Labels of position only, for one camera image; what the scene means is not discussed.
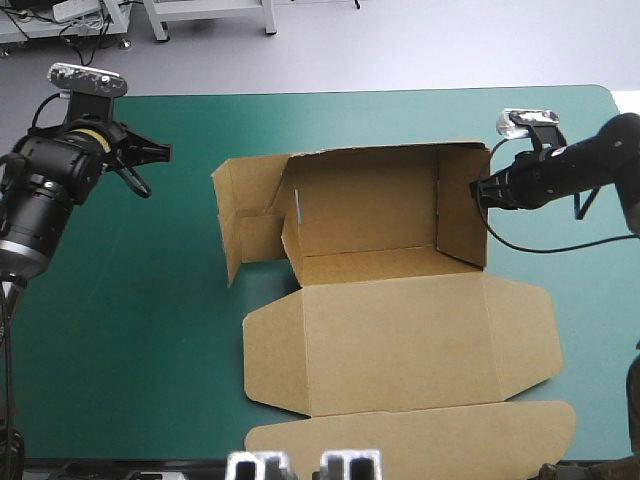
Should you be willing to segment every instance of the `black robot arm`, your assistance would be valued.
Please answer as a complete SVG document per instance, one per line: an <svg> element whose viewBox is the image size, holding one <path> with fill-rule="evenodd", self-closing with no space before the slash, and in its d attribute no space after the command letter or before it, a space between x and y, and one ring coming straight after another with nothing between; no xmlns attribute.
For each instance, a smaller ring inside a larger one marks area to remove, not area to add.
<svg viewBox="0 0 640 480"><path fill-rule="evenodd" d="M48 77L68 92L64 122L31 128L0 157L0 273L23 281L47 269L73 207L86 201L103 173L116 172L148 197L135 167L171 156L169 145L113 119L114 100L127 91L118 74L57 63Z"/></svg>
<svg viewBox="0 0 640 480"><path fill-rule="evenodd" d="M615 184L629 230L640 234L640 117L625 113L609 120L593 137L566 145L558 120L549 111L506 110L499 131L530 137L533 150L477 185L484 208L535 209L574 195L576 218L584 217L600 187ZM579 194L591 190L579 205Z"/></svg>

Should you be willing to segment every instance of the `black cable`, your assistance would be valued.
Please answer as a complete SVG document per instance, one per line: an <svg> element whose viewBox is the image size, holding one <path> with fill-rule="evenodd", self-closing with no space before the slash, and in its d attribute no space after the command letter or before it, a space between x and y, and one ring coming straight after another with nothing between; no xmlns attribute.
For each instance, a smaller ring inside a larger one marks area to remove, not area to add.
<svg viewBox="0 0 640 480"><path fill-rule="evenodd" d="M80 65L82 65L83 67L88 67L93 62L93 58L96 55L96 51L99 48L101 48L103 37L107 33L107 30L109 29L110 23L111 23L111 15L107 15L107 18L104 19L104 25L100 28L100 33L98 33L98 39L96 40L96 43L93 45L93 48L91 49L91 56L89 57L89 60L85 61L79 46L71 46L71 49L74 52L76 52L76 55L78 55L78 59L80 60Z"/></svg>
<svg viewBox="0 0 640 480"><path fill-rule="evenodd" d="M11 452L13 450L13 369L11 364L11 319L7 307L7 297L0 282L0 317L4 326L4 393L6 409L6 444L4 446L5 479L11 480Z"/></svg>
<svg viewBox="0 0 640 480"><path fill-rule="evenodd" d="M24 38L27 39L27 40L31 40L31 37L29 35L27 35L24 32L24 30L22 30L22 27L20 25L18 25L18 22L15 21L15 19L11 16L11 14L7 10L5 10L4 8L2 9L2 11L9 18L9 20L11 20L11 22L16 26L16 28L20 31L20 33L24 36Z"/></svg>
<svg viewBox="0 0 640 480"><path fill-rule="evenodd" d="M501 140L500 142L498 142L496 144L495 147L493 147L493 149L491 150L491 153L489 154L489 164L491 163L491 159L493 158L495 153L498 151L498 149L502 145L507 143L507 141L508 141L508 139ZM505 240L500 235L498 235L496 233L496 231L493 228L491 228L491 226L489 225L489 221L487 219L487 216L485 215L484 210L482 209L482 205L480 204L480 180L481 180L480 176L481 175L478 176L478 181L476 182L476 207L478 208L478 213L480 214L480 219L482 220L482 223L484 224L484 226L487 229L487 231L493 236L493 238L498 240L503 245L505 245L505 246L507 246L509 248L512 248L513 250L517 250L519 252L537 253L537 254L563 253L563 252L571 252L573 250L580 250L582 248L595 247L597 245L602 245L602 244L605 244L605 243L618 242L620 240L631 240L633 238L640 239L640 235L635 235L635 234L618 235L616 237L609 237L609 238L604 238L602 240L596 240L596 241L593 241L593 242L581 243L581 244L578 244L578 245L571 245L569 247L549 248L549 249L527 248L527 247L521 247L519 245L515 245L515 244Z"/></svg>
<svg viewBox="0 0 640 480"><path fill-rule="evenodd" d="M31 121L31 128L36 128L38 126L38 118L40 117L42 110L44 110L44 107L46 107L49 104L49 102L51 102L56 98L60 98L60 92L54 93L53 95L49 95L47 98L44 99L44 101L40 104L40 106L36 110L36 113L33 115L33 120Z"/></svg>

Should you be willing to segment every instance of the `table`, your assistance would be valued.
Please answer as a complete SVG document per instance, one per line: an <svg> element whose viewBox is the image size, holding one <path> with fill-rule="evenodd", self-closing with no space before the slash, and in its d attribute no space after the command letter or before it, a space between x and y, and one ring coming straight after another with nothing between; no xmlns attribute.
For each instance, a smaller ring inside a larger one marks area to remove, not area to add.
<svg viewBox="0 0 640 480"><path fill-rule="evenodd" d="M244 396L242 319L298 287L278 261L243 266L227 288L210 173L240 155L461 138L492 145L504 107L556 110L570 142L617 112L596 86L119 100L116 117L173 143L175 157L140 169L154 190L148 200L105 175L24 296L14 364L28 455L223 457L251 427L300 418ZM493 168L527 147L507 144ZM582 222L570 198L491 219L512 241L538 247L626 231L611 187ZM490 242L489 273L553 296L566 366L519 399L574 405L570 458L629 451L624 380L640 336L639 260L635 242L548 256Z"/></svg>

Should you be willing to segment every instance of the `cardboard box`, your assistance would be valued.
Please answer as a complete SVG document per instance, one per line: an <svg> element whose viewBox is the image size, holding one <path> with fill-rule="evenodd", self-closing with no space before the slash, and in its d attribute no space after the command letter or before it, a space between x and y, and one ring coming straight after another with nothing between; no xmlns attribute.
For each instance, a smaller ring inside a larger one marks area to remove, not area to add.
<svg viewBox="0 0 640 480"><path fill-rule="evenodd" d="M560 460L574 431L575 413L564 402L506 402L257 427L246 448L286 451L301 480L329 445L380 449L388 480L524 480Z"/></svg>
<svg viewBox="0 0 640 480"><path fill-rule="evenodd" d="M562 368L547 292L484 273L304 287L243 327L249 398L310 416L499 402Z"/></svg>
<svg viewBox="0 0 640 480"><path fill-rule="evenodd" d="M466 142L227 160L213 181L229 282L285 256L303 286L481 270L469 183L488 158Z"/></svg>
<svg viewBox="0 0 640 480"><path fill-rule="evenodd" d="M214 172L229 282L286 257L303 286L245 319L245 390L315 418L258 427L247 449L287 451L301 478L339 448L381 449L391 479L525 479L562 457L570 406L495 403L557 373L562 352L544 290L482 273L469 183L488 159L423 144Z"/></svg>

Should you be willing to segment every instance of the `floor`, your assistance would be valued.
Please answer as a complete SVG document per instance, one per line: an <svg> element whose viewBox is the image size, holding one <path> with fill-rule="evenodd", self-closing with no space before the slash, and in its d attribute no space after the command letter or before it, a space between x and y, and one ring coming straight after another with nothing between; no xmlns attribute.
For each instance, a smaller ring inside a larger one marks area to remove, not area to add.
<svg viewBox="0 0 640 480"><path fill-rule="evenodd" d="M599 84L640 89L640 3L609 0L278 0L278 34L261 18L170 24L154 41L141 5L130 51L101 50L130 94L258 93ZM59 40L0 59L0 149L24 133L55 61L77 63ZM59 120L63 105L43 121Z"/></svg>

